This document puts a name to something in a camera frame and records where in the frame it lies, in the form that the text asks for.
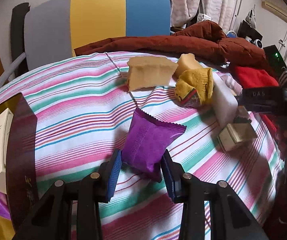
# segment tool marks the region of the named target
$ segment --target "open box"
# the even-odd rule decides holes
[[[15,231],[38,198],[35,169],[37,117],[19,93],[0,104],[0,114],[13,113],[6,156],[6,189],[10,217]]]

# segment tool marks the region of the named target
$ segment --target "rust-colored comforter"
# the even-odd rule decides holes
[[[194,24],[170,36],[109,38],[75,49],[76,56],[114,51],[193,53],[220,65],[230,61],[233,65],[269,69],[263,49],[242,38],[227,38],[212,21]]]

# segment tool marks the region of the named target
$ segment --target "white foam block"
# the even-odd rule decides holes
[[[230,92],[230,89],[217,75],[213,74],[212,106],[220,127],[223,129],[228,123],[232,123],[236,116],[238,102]]]

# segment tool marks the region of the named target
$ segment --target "bed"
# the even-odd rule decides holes
[[[258,138],[224,153],[218,144],[221,129],[212,108],[177,105],[175,80],[168,87],[128,92],[127,61],[148,55],[110,52],[74,57],[34,69],[0,89],[0,103],[22,92],[37,116],[39,196],[58,179],[82,179],[108,160],[114,148],[122,149],[138,106],[159,120],[186,125],[186,132],[167,148],[173,160],[203,181],[227,181],[262,225],[272,208],[277,176],[284,164],[260,116],[250,113]],[[152,182],[126,165],[114,197],[108,204],[100,204],[105,240],[177,239],[181,213],[182,204],[171,202],[164,181]],[[205,217],[205,235],[210,239],[207,202]],[[72,239],[75,237],[73,226]]]

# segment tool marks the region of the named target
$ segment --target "yellow knitted glove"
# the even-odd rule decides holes
[[[176,98],[185,105],[187,102],[199,101],[200,105],[211,102],[213,78],[211,68],[186,70],[176,84]]]

